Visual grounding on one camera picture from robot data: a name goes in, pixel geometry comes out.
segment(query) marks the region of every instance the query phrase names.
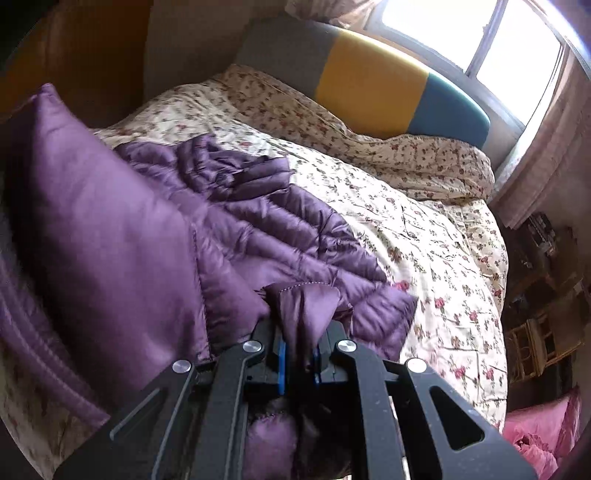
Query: bedroom wall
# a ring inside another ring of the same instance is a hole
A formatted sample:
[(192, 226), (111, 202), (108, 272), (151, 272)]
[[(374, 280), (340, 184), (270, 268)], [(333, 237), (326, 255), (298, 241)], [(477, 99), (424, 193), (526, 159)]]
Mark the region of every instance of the bedroom wall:
[(144, 98), (196, 83), (231, 64), (249, 22), (274, 17), (285, 0), (154, 0), (144, 63)]
[(591, 162), (581, 155), (559, 178), (540, 208), (555, 228), (573, 229), (585, 272), (591, 278)]
[(585, 327), (585, 344), (574, 357), (573, 384), (578, 384), (581, 391), (579, 431), (582, 432), (591, 419), (591, 324)]

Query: pink curtain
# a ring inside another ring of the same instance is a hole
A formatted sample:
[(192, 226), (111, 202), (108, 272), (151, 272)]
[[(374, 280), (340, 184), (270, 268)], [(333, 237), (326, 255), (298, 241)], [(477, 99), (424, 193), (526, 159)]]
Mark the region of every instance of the pink curtain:
[(290, 0), (285, 11), (301, 20), (316, 20), (337, 27), (363, 24), (381, 0)]
[(505, 226), (519, 227), (539, 209), (566, 168), (577, 160), (588, 161), (589, 152), (591, 80), (568, 50), (543, 119), (536, 123), (534, 114), (495, 172), (491, 209)]

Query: floral bedspread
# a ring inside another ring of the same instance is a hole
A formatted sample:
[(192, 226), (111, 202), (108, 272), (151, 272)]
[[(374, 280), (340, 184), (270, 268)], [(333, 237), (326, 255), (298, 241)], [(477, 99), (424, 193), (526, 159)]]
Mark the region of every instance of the floral bedspread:
[[(425, 359), (501, 428), (507, 256), (485, 203), (494, 181), (486, 156), (445, 138), (357, 135), (299, 92), (236, 65), (169, 90), (96, 135), (115, 147), (174, 144), (211, 131), (229, 149), (290, 159), (292, 181), (343, 215), (390, 281), (419, 298), (401, 361)], [(0, 417), (51, 478), (89, 431), (47, 401), (2, 345), (0, 352)]]

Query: silver screw head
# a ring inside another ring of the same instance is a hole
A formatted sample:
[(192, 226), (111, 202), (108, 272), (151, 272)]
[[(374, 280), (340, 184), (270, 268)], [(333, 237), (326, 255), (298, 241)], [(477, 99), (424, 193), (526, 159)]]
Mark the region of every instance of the silver screw head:
[(261, 348), (262, 348), (261, 343), (257, 342), (256, 340), (249, 340), (247, 342), (244, 342), (244, 344), (242, 345), (242, 349), (248, 353), (260, 352)]
[(341, 340), (336, 344), (341, 352), (354, 352), (357, 350), (357, 344), (353, 340)]
[(177, 360), (173, 363), (173, 371), (176, 374), (185, 374), (191, 370), (191, 362), (189, 360)]
[(411, 358), (407, 362), (407, 368), (411, 372), (415, 372), (416, 374), (422, 374), (427, 369), (427, 364), (425, 360), (421, 358)]

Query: window frame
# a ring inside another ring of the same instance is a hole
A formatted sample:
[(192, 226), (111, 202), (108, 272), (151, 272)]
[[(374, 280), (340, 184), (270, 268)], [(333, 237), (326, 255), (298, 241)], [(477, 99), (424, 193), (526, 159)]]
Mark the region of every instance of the window frame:
[[(509, 129), (519, 137), (527, 124), (524, 124), (519, 120), (513, 113), (499, 100), (494, 93), (492, 93), (483, 83), (481, 83), (476, 75), (488, 54), (492, 42), (495, 39), (496, 33), (499, 30), (501, 20), (505, 13), (505, 8), (509, 0), (497, 0), (496, 5), (493, 9), (491, 19), (488, 25), (484, 28), (482, 39), (472, 57), (470, 65), (468, 65), (464, 72), (459, 66), (455, 65), (451, 60), (448, 60), (443, 55), (435, 51), (434, 49), (427, 47), (425, 44), (418, 40), (405, 35), (404, 33), (395, 30), (382, 22), (382, 16), (389, 0), (382, 0), (372, 11), (368, 21), (365, 24), (364, 30), (371, 34), (378, 35), (386, 40), (392, 41), (395, 44), (400, 45), (407, 50), (417, 54), (421, 61), (428, 67), (432, 68), (436, 72), (440, 73), (456, 86), (464, 90), (476, 103), (480, 106), (488, 107), (493, 110), (509, 127)], [(556, 72), (559, 70), (560, 62), (563, 58), (564, 47), (566, 42), (562, 35), (548, 22), (544, 13), (536, 6), (535, 3), (530, 0), (521, 0), (525, 2), (546, 24), (546, 26), (552, 31), (556, 39), (560, 43), (560, 49), (556, 59), (556, 65), (554, 66), (554, 73), (548, 79), (548, 85), (544, 91), (542, 98), (546, 95), (549, 85), (552, 85), (552, 80)]]

